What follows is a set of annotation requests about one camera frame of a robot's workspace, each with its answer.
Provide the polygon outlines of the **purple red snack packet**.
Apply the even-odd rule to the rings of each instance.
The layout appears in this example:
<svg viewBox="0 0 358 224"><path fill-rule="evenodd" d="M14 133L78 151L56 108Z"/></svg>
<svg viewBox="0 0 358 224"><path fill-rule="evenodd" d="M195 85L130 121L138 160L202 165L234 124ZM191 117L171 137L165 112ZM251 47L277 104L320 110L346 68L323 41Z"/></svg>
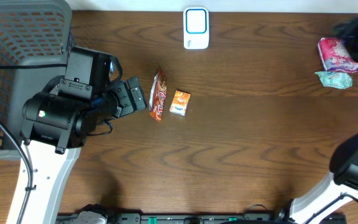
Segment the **purple red snack packet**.
<svg viewBox="0 0 358 224"><path fill-rule="evenodd" d="M317 44L319 59L327 72L358 72L358 62L354 61L344 44L336 38L321 38Z"/></svg>

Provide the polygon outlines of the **orange red chip bag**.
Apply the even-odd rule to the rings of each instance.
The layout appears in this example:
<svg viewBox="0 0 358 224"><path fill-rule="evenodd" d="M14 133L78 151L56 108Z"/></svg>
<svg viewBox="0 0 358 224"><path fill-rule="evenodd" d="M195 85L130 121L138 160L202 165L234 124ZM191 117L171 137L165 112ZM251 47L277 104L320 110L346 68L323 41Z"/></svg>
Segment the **orange red chip bag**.
<svg viewBox="0 0 358 224"><path fill-rule="evenodd" d="M150 91L149 114L156 121L162 121L163 107L167 96L167 83L165 74L158 70Z"/></svg>

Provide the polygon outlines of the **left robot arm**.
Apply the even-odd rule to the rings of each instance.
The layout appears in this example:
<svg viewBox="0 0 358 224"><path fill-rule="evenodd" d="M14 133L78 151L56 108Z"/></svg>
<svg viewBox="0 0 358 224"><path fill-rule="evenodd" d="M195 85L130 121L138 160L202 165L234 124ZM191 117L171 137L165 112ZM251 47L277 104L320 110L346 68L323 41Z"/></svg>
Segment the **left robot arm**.
<svg viewBox="0 0 358 224"><path fill-rule="evenodd" d="M57 95L41 91L23 106L21 170L8 223L54 223L68 176L86 138L147 102L136 77L100 88L60 79Z"/></svg>

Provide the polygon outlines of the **small orange box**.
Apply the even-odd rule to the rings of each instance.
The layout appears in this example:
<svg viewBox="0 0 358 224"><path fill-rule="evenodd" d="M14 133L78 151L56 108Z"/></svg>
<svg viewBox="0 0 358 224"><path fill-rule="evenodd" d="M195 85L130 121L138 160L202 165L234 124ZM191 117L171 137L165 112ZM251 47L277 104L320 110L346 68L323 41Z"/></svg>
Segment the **small orange box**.
<svg viewBox="0 0 358 224"><path fill-rule="evenodd" d="M180 116L185 116L190 98L190 93L176 90L170 105L170 112Z"/></svg>

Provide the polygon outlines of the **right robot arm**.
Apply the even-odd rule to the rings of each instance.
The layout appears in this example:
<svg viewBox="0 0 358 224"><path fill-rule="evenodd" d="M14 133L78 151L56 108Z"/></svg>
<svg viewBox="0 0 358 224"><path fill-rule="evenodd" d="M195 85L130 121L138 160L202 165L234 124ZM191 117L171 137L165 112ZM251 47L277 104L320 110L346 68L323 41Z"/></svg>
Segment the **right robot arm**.
<svg viewBox="0 0 358 224"><path fill-rule="evenodd" d="M333 34L344 41L352 59L358 62L358 17L338 24ZM343 205L358 203L358 133L334 151L329 173L309 192L291 201L277 216L279 223L321 223Z"/></svg>

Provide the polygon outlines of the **teal packet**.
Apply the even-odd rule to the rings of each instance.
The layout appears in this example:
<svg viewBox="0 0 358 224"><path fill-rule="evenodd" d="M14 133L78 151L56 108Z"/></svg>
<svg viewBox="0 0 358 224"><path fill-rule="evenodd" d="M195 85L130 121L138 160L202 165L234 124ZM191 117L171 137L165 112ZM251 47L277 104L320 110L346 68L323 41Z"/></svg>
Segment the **teal packet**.
<svg viewBox="0 0 358 224"><path fill-rule="evenodd" d="M353 80L350 75L343 72L315 72L324 87L346 89L352 86Z"/></svg>

